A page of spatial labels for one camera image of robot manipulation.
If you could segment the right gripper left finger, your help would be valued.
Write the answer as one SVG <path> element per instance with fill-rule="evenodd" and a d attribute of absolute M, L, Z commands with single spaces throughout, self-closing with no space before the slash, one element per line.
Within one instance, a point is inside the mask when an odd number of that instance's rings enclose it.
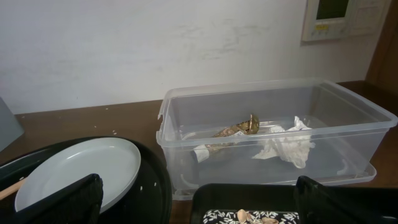
<path fill-rule="evenodd" d="M 97 223 L 103 201 L 103 181 L 90 174 L 14 214 L 14 223 Z"/>

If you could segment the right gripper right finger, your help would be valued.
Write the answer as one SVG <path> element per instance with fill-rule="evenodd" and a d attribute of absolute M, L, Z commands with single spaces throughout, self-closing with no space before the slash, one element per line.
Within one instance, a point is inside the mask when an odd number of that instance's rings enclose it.
<path fill-rule="evenodd" d="M 300 223 L 397 223 L 397 189 L 327 187 L 300 176 L 294 199 Z"/>

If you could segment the grey round plate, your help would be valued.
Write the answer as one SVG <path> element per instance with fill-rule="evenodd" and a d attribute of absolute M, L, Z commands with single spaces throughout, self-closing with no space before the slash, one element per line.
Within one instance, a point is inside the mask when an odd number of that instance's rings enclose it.
<path fill-rule="evenodd" d="M 96 138 L 70 146 L 32 171 L 17 192 L 19 212 L 70 184 L 98 174 L 103 181 L 103 213 L 130 190 L 141 165 L 138 147 L 121 138 Z"/>

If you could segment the white napkin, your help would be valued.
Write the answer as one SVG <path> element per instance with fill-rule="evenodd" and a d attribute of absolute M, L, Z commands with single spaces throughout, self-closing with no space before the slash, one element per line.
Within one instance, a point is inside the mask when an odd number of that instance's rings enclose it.
<path fill-rule="evenodd" d="M 314 142 L 311 142 L 311 136 L 267 139 L 262 145 L 264 148 L 253 156 L 253 159 L 265 160 L 279 157 L 282 161 L 291 162 L 298 169 L 305 168 L 309 152 L 316 146 Z"/>

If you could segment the wooden chopstick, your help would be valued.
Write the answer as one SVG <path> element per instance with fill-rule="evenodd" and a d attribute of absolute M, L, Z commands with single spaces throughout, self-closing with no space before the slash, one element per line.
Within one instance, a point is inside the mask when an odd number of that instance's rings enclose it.
<path fill-rule="evenodd" d="M 16 182 L 15 184 L 9 186 L 8 188 L 2 190 L 0 192 L 0 200 L 12 195 L 13 193 L 17 192 L 24 184 L 25 178 L 22 178 L 20 181 Z"/>

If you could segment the gold foil wrapper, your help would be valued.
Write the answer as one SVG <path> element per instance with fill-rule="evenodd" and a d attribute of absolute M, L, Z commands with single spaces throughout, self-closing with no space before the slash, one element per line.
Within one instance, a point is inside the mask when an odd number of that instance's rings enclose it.
<path fill-rule="evenodd" d="M 221 137 L 238 137 L 257 134 L 259 131 L 259 118 L 251 114 L 250 120 L 244 121 L 239 124 L 232 125 L 230 127 L 224 128 L 222 131 L 218 132 L 213 136 L 213 138 Z M 207 160 L 212 154 L 217 153 L 222 148 L 234 146 L 239 141 L 234 142 L 223 142 L 217 144 L 202 144 L 193 149 L 192 156 L 196 159 L 198 163 Z"/>

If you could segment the grey dishwasher rack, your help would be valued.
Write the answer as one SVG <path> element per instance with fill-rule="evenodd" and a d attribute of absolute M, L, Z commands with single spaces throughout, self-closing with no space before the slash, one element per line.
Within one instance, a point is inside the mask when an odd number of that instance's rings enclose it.
<path fill-rule="evenodd" d="M 24 128 L 1 98 L 0 100 L 0 150 L 24 134 Z"/>

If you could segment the round black tray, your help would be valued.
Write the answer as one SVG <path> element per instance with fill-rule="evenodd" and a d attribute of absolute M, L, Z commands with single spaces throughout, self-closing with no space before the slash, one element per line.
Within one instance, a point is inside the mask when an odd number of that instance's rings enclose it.
<path fill-rule="evenodd" d="M 1 189 L 27 177 L 50 156 L 92 137 L 71 139 L 28 152 L 1 164 Z M 99 216 L 98 223 L 168 223 L 172 209 L 172 184 L 166 166 L 145 145 L 130 140 L 141 153 L 141 166 L 127 194 Z"/>

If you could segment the clear plastic bin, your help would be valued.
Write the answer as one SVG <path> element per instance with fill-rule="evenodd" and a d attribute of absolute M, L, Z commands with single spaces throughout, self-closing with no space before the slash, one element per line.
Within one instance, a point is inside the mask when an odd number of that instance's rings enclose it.
<path fill-rule="evenodd" d="M 213 138 L 224 128 L 259 118 L 257 134 Z M 376 175 L 371 158 L 397 116 L 327 80 L 308 78 L 176 88 L 160 107 L 156 133 L 175 200 L 190 200 L 206 184 L 287 184 L 306 175 L 325 185 L 357 184 Z M 253 159 L 267 139 L 311 136 L 303 169 L 279 157 Z M 202 144 L 239 141 L 198 163 Z"/>

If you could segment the food scraps pile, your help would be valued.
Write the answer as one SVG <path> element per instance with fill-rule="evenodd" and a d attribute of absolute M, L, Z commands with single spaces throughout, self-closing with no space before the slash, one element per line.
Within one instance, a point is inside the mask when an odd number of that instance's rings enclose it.
<path fill-rule="evenodd" d="M 209 210 L 201 218 L 203 224 L 297 224 L 297 212 L 262 210 Z"/>

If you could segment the black rectangular tray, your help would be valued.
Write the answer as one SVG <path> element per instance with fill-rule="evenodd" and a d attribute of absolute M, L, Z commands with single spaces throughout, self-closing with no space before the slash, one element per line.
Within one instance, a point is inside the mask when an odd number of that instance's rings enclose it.
<path fill-rule="evenodd" d="M 193 197 L 190 223 L 201 223 L 209 210 L 297 212 L 295 185 L 208 184 Z"/>

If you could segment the white wall control panel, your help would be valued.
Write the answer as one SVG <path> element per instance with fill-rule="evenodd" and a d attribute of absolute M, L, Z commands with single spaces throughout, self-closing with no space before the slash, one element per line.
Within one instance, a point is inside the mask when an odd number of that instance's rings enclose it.
<path fill-rule="evenodd" d="M 371 35 L 386 9 L 386 0 L 307 0 L 301 41 Z"/>

